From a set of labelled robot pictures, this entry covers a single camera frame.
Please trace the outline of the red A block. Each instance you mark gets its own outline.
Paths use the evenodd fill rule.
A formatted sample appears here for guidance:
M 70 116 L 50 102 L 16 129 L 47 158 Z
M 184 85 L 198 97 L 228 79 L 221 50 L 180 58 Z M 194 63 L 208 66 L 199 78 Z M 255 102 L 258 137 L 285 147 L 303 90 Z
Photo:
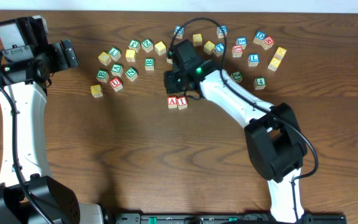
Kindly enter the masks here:
M 167 105 L 169 109 L 178 108 L 178 102 L 176 96 L 168 96 L 167 97 Z

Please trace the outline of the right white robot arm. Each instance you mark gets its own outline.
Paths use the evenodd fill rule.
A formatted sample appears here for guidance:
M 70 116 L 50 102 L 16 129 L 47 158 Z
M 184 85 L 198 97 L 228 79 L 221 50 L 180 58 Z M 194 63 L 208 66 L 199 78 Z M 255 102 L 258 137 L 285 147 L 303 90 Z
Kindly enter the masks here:
M 173 68 L 164 73 L 167 93 L 196 90 L 243 127 L 249 159 L 268 182 L 271 216 L 295 223 L 304 214 L 298 177 L 307 153 L 293 110 L 263 101 L 236 83 L 220 64 L 198 55 L 189 40 L 170 47 Z

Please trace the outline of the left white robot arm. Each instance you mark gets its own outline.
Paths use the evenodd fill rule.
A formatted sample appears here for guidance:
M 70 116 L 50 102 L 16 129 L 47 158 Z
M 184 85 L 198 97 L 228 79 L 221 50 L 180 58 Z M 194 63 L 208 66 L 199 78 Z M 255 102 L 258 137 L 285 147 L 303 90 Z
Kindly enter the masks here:
M 0 22 L 3 153 L 0 223 L 104 223 L 101 206 L 80 203 L 53 178 L 44 113 L 54 73 L 78 65 L 69 39 L 47 40 L 42 16 Z

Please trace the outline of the red I block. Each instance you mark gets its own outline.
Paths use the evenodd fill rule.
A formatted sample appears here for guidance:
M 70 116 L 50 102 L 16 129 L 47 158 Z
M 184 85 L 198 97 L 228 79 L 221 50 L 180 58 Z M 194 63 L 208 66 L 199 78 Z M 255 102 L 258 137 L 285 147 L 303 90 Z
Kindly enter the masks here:
M 177 106 L 179 110 L 185 109 L 188 107 L 188 101 L 185 96 L 177 98 Z

